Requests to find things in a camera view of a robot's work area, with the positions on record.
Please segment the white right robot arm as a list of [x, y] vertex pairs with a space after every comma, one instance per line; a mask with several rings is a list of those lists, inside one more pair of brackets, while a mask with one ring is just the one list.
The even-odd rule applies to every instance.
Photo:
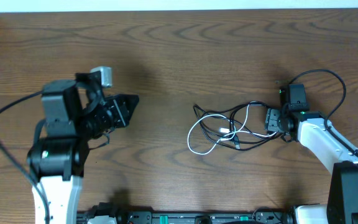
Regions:
[[282, 223], [358, 224], [358, 148], [319, 111], [310, 111], [302, 84], [280, 88], [281, 109], [269, 109], [265, 129], [309, 149], [331, 174], [325, 204], [294, 206]]

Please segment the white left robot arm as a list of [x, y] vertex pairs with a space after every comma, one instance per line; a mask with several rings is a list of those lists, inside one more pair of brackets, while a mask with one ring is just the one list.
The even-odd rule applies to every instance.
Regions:
[[36, 223], [76, 223], [89, 141], [128, 126], [139, 96], [105, 97], [94, 80], [56, 80], [42, 90], [47, 135], [27, 155]]

